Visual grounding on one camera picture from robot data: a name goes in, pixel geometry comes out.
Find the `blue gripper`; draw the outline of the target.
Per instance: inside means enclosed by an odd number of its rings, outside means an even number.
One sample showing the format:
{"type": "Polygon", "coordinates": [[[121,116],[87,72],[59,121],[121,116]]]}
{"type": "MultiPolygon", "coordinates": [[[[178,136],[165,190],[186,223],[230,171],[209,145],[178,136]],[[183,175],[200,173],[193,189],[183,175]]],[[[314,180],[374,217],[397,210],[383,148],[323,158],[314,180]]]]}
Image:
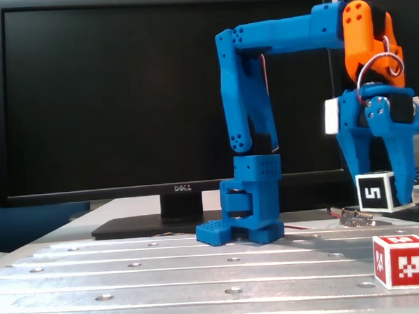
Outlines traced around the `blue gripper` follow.
{"type": "Polygon", "coordinates": [[[346,90],[338,98],[336,140],[352,180],[370,172],[371,135],[381,138],[400,204],[411,201],[415,180],[413,133],[419,132],[419,108],[412,96],[413,89],[382,85],[346,90]]]}

